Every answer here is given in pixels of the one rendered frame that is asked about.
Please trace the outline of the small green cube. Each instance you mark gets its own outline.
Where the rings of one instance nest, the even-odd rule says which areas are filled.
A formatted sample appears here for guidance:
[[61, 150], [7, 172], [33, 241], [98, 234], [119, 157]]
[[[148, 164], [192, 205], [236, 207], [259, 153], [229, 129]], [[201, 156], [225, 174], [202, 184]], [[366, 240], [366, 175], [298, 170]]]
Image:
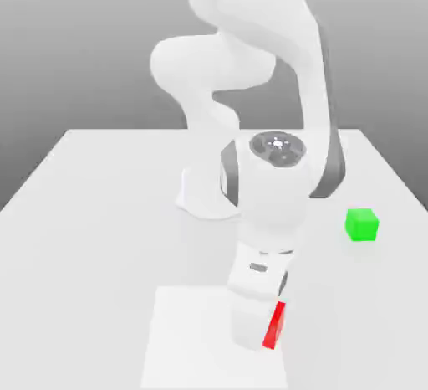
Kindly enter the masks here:
[[379, 223], [371, 208], [350, 208], [346, 214], [344, 228], [352, 241], [375, 241]]

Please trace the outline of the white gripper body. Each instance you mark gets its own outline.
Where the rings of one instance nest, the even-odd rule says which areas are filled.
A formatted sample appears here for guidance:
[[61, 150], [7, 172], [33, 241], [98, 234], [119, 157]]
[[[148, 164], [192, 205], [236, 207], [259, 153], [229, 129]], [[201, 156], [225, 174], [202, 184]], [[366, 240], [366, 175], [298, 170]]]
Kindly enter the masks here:
[[277, 297], [252, 297], [228, 290], [232, 340], [250, 351], [260, 351], [277, 304]]

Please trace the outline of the small red cube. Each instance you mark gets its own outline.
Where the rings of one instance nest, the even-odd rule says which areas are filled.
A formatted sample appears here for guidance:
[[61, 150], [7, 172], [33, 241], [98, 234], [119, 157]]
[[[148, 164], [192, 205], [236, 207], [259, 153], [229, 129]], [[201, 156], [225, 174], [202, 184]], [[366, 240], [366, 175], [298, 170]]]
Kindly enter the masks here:
[[271, 317], [262, 346], [271, 350], [275, 349], [283, 329], [286, 303], [278, 301]]

